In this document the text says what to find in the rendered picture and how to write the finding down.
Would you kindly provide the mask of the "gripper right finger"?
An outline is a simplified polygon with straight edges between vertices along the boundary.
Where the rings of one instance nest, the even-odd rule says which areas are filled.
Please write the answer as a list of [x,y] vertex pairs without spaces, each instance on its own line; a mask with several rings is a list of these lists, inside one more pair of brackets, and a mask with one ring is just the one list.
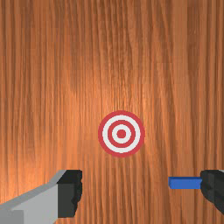
[[224,214],[224,170],[204,170],[200,177],[203,196]]

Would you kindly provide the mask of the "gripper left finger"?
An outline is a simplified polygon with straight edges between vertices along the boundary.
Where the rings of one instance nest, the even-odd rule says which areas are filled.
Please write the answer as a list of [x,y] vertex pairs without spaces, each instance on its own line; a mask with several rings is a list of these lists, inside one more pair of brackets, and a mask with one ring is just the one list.
[[44,185],[0,205],[0,224],[54,224],[75,216],[82,195],[82,171],[61,170]]

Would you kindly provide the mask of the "long blue stick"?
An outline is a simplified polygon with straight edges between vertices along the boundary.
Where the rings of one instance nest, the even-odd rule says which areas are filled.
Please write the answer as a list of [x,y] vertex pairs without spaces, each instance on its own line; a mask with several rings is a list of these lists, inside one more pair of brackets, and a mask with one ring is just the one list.
[[200,177],[169,177],[168,183],[171,189],[200,189],[202,179]]

